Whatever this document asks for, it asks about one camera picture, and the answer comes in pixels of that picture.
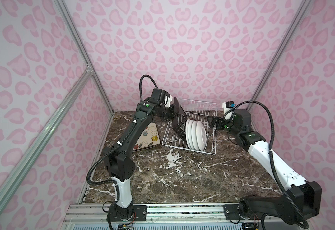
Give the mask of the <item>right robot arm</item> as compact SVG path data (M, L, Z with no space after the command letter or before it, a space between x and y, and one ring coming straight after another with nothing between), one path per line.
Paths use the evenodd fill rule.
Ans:
M208 117L209 127L225 130L228 135L234 136L237 145L262 165L282 193L278 197L248 195L240 198L239 215L249 218L261 213L265 217L278 217L288 225L296 224L308 229L308 219L317 216L320 211L321 186L315 181L307 181L275 153L273 140L267 142L252 128L249 111L233 109L230 113L232 116L229 119L225 116Z

